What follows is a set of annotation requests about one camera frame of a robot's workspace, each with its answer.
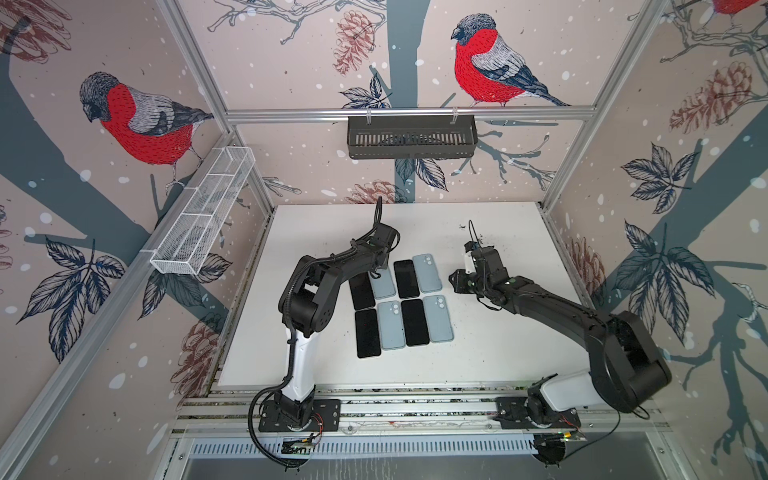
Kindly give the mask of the pale blue phone case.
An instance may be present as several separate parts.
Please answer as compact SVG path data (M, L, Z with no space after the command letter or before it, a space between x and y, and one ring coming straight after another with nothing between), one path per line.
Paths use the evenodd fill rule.
M422 298L422 303L430 341L433 343L453 341L454 332L445 297L443 295L425 296Z
M439 292L443 288L442 280L434 256L429 253L412 257L414 271L420 291L424 294Z
M369 274L374 298L379 301L394 297L397 294L396 286L388 268L376 269Z

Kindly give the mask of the pale green phone case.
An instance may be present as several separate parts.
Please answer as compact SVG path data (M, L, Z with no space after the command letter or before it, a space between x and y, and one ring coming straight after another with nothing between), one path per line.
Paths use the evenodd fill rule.
M402 309L398 301L377 304L379 338L383 350L396 350L406 346Z

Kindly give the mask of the phone with black screen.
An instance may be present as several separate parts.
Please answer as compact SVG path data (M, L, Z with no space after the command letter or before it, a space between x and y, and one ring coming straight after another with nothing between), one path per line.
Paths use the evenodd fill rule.
M381 355L378 317L375 309L355 313L357 357L360 359Z

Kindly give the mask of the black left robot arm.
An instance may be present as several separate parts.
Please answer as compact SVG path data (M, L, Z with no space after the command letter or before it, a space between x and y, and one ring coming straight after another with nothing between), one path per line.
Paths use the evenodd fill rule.
M347 250L320 258L303 256L278 301L288 333L286 374L280 383L261 389L252 398L247 429L256 449L286 471L298 470L307 461L281 458L270 452L257 436L254 415L263 414L270 406L292 427L311 424L316 391L311 360L316 351L314 336L330 323L341 286L358 275L368 276L384 268L399 244L399 231L384 224L382 214L383 199L378 198L371 229L352 239Z

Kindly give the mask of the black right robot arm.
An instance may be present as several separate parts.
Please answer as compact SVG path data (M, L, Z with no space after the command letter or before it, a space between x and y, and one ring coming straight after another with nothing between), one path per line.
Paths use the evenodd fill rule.
M672 374L643 321L629 311L599 312L556 295L531 279L512 277L499 252L484 245L474 224L467 225L465 267L449 276L457 294L471 294L484 307L536 320L581 346L589 367L568 375L553 374L527 390L531 420L577 407L605 404L633 413L671 383Z

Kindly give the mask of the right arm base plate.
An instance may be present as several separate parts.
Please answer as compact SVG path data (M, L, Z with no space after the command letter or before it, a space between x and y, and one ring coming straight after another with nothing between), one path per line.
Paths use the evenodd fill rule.
M581 421L575 409L555 412L537 399L522 396L497 397L492 417L504 430L559 429L579 430Z

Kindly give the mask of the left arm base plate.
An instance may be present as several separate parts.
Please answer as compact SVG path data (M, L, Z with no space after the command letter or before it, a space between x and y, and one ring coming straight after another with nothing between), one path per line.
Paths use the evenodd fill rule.
M260 413L260 433L336 432L339 428L341 401L307 399L291 401L287 397L269 399Z

